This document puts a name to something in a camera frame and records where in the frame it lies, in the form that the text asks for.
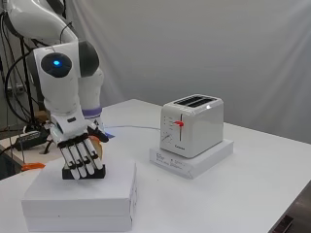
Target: white box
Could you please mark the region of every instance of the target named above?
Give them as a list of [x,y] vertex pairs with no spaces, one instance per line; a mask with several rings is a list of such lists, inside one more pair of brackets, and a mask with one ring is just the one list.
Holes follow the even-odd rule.
[[196,157],[224,139],[224,102],[195,94],[165,104],[160,129],[162,149]]
[[150,161],[184,178],[194,179],[233,154],[233,141],[223,140],[195,158],[184,158],[160,148],[150,149]]
[[64,181],[63,158],[49,162],[21,201],[29,231],[124,232],[137,200],[136,164],[106,158],[103,180]]

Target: toaster slot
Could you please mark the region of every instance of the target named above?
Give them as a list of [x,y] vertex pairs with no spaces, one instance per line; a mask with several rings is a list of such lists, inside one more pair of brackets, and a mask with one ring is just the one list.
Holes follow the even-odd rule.
[[203,98],[204,98],[203,96],[198,96],[198,95],[196,95],[196,96],[192,96],[192,97],[190,97],[190,98],[186,98],[186,99],[182,99],[182,100],[180,100],[180,101],[177,101],[177,102],[175,102],[174,104],[179,104],[179,105],[184,105],[184,106],[186,106],[186,105],[188,105],[188,104],[191,104],[191,103],[196,102],[196,101],[198,101],[198,100],[201,100],[201,99],[203,99]]
[[198,101],[196,101],[196,102],[194,102],[194,103],[188,104],[188,107],[196,108],[196,107],[199,107],[199,106],[201,106],[201,105],[204,105],[204,104],[213,102],[214,100],[216,100],[216,99],[213,99],[213,98],[204,98],[204,99],[198,100]]

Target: orange object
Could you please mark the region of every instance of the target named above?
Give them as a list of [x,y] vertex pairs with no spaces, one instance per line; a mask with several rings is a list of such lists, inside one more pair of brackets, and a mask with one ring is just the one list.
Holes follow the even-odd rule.
[[95,137],[95,136],[88,136],[92,141],[96,141],[97,143],[99,143],[100,144],[100,140],[97,138],[97,137]]
[[21,167],[21,172],[25,172],[25,171],[29,171],[33,169],[39,169],[39,168],[43,169],[45,167],[46,165],[43,163],[25,163]]

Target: cardboard box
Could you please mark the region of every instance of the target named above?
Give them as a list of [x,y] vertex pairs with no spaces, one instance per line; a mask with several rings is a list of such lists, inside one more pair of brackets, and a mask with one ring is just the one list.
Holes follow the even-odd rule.
[[160,148],[150,149],[154,165],[187,179],[194,179],[233,154],[233,141],[223,140],[194,158],[185,158]]
[[63,158],[47,164],[21,201],[29,231],[124,232],[137,200],[133,161],[106,159],[103,180],[64,181]]

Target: white table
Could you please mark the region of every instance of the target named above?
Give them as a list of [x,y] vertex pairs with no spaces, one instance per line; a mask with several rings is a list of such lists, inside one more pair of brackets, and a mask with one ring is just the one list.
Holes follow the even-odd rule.
[[[159,127],[159,119],[160,106],[137,100],[104,109],[106,125]],[[104,156],[137,161],[134,233],[266,233],[311,180],[311,145],[231,124],[225,125],[225,137],[235,141],[234,155],[193,181],[149,162],[158,131],[109,132],[116,138]],[[0,182],[0,232],[27,232],[20,198],[38,173]]]

